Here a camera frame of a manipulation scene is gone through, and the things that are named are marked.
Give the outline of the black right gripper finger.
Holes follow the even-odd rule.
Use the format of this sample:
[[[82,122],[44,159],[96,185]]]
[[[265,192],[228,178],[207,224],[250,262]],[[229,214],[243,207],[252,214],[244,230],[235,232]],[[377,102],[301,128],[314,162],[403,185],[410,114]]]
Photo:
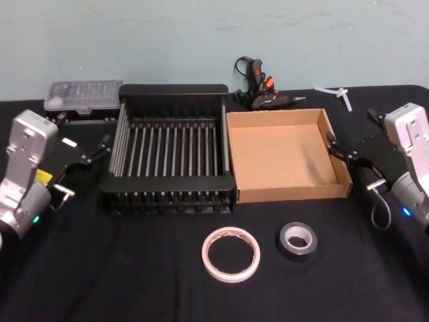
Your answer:
[[[379,128],[385,127],[385,122],[384,122],[385,117],[382,114],[379,114],[378,112],[376,112],[374,109],[367,110],[367,117],[371,122],[373,122]]]
[[[331,131],[327,131],[326,139],[328,141],[327,148],[330,155],[341,160],[346,165],[351,165],[358,159],[357,151],[346,148],[337,140],[336,136]]]

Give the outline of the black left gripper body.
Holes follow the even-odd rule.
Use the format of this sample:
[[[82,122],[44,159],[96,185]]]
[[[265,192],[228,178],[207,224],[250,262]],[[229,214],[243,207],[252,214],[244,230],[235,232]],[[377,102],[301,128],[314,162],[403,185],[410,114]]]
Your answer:
[[[36,181],[50,189],[75,170],[87,170],[93,158],[68,138],[57,139],[54,147],[39,163]]]

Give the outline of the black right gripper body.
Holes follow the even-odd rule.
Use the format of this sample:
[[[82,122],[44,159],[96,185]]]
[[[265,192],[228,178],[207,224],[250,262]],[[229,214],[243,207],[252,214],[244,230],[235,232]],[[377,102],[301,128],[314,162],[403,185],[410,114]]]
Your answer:
[[[385,179],[389,189],[408,171],[404,157],[385,132],[362,139],[354,150],[357,151],[354,165],[372,169],[380,178]]]

